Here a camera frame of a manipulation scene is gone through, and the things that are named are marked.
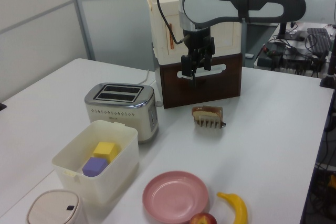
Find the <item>toaster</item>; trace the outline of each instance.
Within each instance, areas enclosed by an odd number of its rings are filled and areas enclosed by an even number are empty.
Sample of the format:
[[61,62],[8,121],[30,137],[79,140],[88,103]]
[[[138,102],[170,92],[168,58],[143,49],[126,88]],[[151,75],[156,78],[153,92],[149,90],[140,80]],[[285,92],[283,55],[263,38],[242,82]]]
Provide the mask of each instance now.
[[154,89],[126,83],[101,83],[85,96],[90,122],[122,123],[138,131],[139,143],[152,140],[158,131]]

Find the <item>red apple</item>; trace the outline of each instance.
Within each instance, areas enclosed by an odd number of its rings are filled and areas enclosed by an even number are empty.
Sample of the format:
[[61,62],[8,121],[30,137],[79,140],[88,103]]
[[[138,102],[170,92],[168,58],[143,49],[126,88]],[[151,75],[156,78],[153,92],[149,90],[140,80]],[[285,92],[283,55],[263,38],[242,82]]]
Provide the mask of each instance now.
[[217,224],[217,221],[211,214],[200,212],[190,219],[189,224]]

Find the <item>plastic plate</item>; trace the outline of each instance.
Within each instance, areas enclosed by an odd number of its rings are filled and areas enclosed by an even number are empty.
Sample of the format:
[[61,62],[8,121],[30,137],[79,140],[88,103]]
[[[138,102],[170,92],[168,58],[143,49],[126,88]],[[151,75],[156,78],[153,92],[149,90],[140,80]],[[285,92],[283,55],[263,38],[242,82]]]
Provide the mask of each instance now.
[[145,187],[142,203],[150,216],[169,224],[188,222],[204,211],[208,203],[205,184],[195,175],[182,171],[163,173]]

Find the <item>banana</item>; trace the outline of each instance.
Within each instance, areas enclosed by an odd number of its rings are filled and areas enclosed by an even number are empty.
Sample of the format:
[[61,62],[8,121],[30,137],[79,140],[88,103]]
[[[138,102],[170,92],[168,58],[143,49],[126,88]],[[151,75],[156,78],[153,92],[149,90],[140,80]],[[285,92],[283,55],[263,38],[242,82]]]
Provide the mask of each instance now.
[[225,194],[221,192],[217,193],[217,196],[225,199],[235,209],[236,217],[233,224],[248,224],[247,208],[242,198],[236,194]]

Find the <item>plastic storage bin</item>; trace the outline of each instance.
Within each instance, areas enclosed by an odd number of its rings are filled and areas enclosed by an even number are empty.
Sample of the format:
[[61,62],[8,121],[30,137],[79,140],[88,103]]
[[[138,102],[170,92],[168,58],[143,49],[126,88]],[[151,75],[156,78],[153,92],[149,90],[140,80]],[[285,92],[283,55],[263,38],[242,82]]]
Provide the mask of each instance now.
[[[120,153],[98,176],[85,176],[82,168],[99,142],[117,143]],[[138,162],[137,130],[102,120],[92,122],[52,159],[52,165],[64,188],[96,204],[112,200]]]
[[47,191],[34,201],[26,224],[88,224],[81,198],[72,191]]

